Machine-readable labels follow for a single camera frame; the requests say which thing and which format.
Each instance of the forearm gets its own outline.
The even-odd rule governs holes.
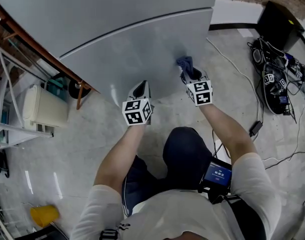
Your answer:
[[[146,124],[130,126],[117,144],[109,151],[97,171],[94,185],[107,185],[120,194],[144,135]]]
[[[232,164],[246,153],[257,152],[252,139],[236,120],[213,104],[202,105],[199,108],[218,138],[229,150]]]

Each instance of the black box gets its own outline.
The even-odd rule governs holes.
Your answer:
[[[277,49],[289,51],[305,30],[286,7],[269,1],[258,21],[257,31]]]

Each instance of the tiled floor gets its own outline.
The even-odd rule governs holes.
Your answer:
[[[251,29],[251,32],[257,36],[256,31]],[[257,85],[259,78],[247,46],[253,38],[242,37],[236,29],[210,31],[208,38]],[[290,53],[305,64],[305,46],[301,41]],[[203,61],[198,66],[207,71],[212,81],[213,103],[248,130],[257,112],[249,82],[207,41]],[[167,171],[161,155],[173,128],[195,128],[213,151],[212,129],[184,89],[153,102],[152,125],[148,126],[139,148],[139,156],[159,178]],[[291,101],[299,120],[305,100],[299,93]],[[10,219],[19,221],[16,223],[18,234],[31,231],[34,225],[28,214],[31,205],[55,204],[61,216],[58,225],[69,235],[81,214],[99,164],[127,128],[120,108],[98,93],[92,92],[85,98],[80,110],[75,108],[76,101],[72,100],[68,128],[56,129],[54,138],[37,138],[23,143],[20,148],[7,150],[10,178],[0,175],[0,199],[4,209],[12,209],[7,212]],[[298,124],[290,116],[275,116],[265,108],[263,128],[255,145],[263,159],[284,158],[295,150],[297,134]],[[305,150],[305,110],[300,120],[297,150]],[[275,162],[271,159],[265,165]],[[28,171],[32,190],[25,171]],[[298,154],[291,162],[283,162],[267,172],[280,191],[284,205],[274,239],[286,239],[301,219],[305,200],[305,154]]]

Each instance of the refrigerator door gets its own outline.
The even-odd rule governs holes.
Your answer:
[[[98,38],[67,54],[60,61],[121,106],[129,90],[148,80],[152,99],[169,96],[186,87],[176,59],[192,56],[198,66],[213,9],[201,9],[145,21]]]
[[[215,0],[0,0],[9,15],[57,58],[129,24],[209,8],[214,3]]]

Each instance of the white t-shirt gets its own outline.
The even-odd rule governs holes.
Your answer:
[[[239,195],[257,212],[269,240],[280,218],[281,201],[259,155],[248,153],[234,163],[231,194]],[[120,194],[95,185],[70,240],[98,240],[106,229],[117,230],[119,240],[172,239],[183,232],[209,240],[244,239],[226,201],[211,204],[195,191],[174,189],[137,204],[133,214],[124,219]]]

